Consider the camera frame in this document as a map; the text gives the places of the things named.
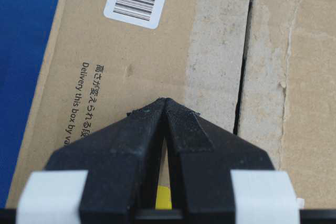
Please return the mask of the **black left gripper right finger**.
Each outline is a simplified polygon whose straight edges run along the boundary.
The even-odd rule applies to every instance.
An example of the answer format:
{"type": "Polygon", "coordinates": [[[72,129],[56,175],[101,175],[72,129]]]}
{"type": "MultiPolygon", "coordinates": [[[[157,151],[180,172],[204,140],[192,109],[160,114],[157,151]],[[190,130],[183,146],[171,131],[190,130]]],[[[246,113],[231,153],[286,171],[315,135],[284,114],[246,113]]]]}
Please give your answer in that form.
{"type": "Polygon", "coordinates": [[[172,205],[185,223],[299,223],[289,175],[263,149],[167,99],[172,205]]]}

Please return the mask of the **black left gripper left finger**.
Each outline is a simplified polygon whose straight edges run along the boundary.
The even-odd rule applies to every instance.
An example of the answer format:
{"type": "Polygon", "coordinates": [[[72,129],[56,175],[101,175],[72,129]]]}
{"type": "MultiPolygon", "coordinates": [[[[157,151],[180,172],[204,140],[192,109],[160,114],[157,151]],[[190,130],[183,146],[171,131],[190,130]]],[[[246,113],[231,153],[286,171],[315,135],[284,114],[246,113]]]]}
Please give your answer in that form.
{"type": "Polygon", "coordinates": [[[20,196],[17,223],[129,223],[145,182],[157,182],[166,99],[52,153],[20,196]]]}

